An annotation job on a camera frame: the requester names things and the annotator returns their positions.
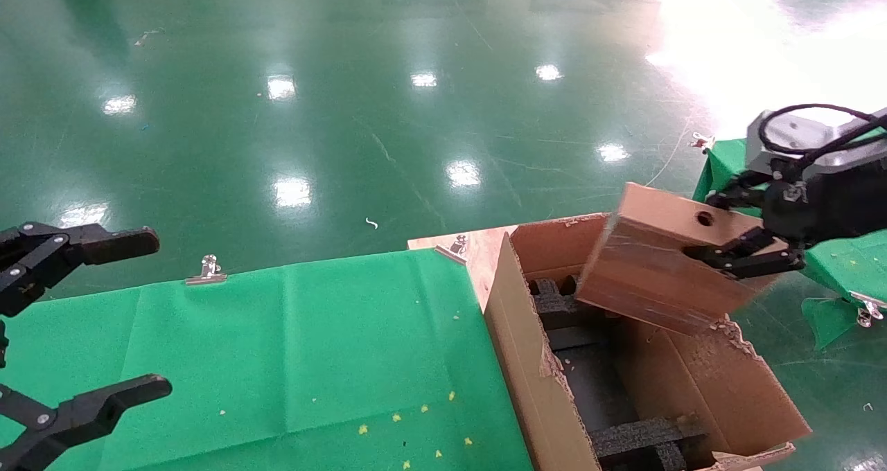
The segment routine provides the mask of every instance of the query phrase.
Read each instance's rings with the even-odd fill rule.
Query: cardboard piece
[[[526,276],[558,282],[581,268],[604,215],[519,226],[504,235],[484,315],[536,471],[601,469],[552,353]],[[617,301],[609,301],[617,309]],[[677,335],[629,317],[609,319],[613,362],[641,418],[694,416],[707,436],[690,469],[742,471],[783,459],[810,432],[804,418],[735,323]]]
[[[500,254],[502,246],[502,234],[510,234],[516,228],[517,225],[507,225],[494,229],[463,232],[462,234],[415,238],[414,240],[408,240],[406,246],[409,249],[437,246],[450,247],[453,241],[456,241],[457,236],[466,236],[468,244],[462,256],[466,260],[468,275],[471,276],[471,285],[475,288],[478,303],[481,305],[481,311],[483,311],[490,296],[493,273],[496,272],[498,254]]]
[[[705,213],[708,225],[699,221],[699,213]],[[732,281],[681,249],[725,244],[760,222],[627,184],[618,212],[587,259],[576,298],[685,335],[703,331],[747,304],[776,276]]]

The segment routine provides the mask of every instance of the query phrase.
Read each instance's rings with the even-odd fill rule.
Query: green tablecloth
[[[745,140],[722,140],[709,151],[694,200],[701,202],[745,169]],[[746,210],[759,215],[757,210]],[[838,292],[843,300],[805,300],[802,311],[823,348],[856,323],[856,303],[850,292],[860,292],[887,301],[887,231],[855,240],[833,240],[807,252],[805,276]]]
[[[7,329],[0,379],[44,404],[174,386],[55,471],[532,471],[468,273],[431,249],[38,303]]]

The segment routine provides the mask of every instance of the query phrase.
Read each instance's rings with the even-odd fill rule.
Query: hole in cardboard
[[[696,214],[696,221],[699,222],[700,225],[706,225],[706,227],[710,227],[714,224],[715,217],[707,211],[700,211]]]

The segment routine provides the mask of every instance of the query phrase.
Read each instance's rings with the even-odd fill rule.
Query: robotic arm
[[[60,229],[27,222],[0,231],[0,315],[15,317],[80,264],[100,265],[156,253],[149,228],[108,232],[91,224]],[[6,367],[6,324],[0,321],[0,368]],[[164,377],[146,374],[76,395],[50,408],[0,384],[0,416],[25,430],[0,448],[3,471],[42,471],[67,449],[107,436],[123,412],[172,392]]]
[[[829,127],[789,115],[807,108],[848,112],[855,120]],[[820,242],[887,229],[884,128],[887,108],[862,114],[793,105],[764,112],[748,127],[748,169],[706,199],[715,208],[760,208],[763,228],[684,253],[729,278],[752,278],[804,268],[805,250]],[[761,253],[778,240],[787,247]]]

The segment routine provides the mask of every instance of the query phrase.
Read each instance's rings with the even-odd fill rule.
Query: open cardboard box
[[[536,469],[602,469],[589,433],[635,416],[698,421],[705,436],[682,448],[688,470],[741,471],[792,453],[791,441],[810,429],[726,315],[687,336],[618,316],[618,303],[607,303],[606,316],[583,319],[607,335],[599,357],[567,364],[572,354],[552,351],[528,281],[563,285],[583,274],[607,224],[607,215],[587,215],[520,225],[498,254],[484,316]],[[603,377],[621,385],[621,399],[593,399]],[[618,404],[627,409],[608,410]]]

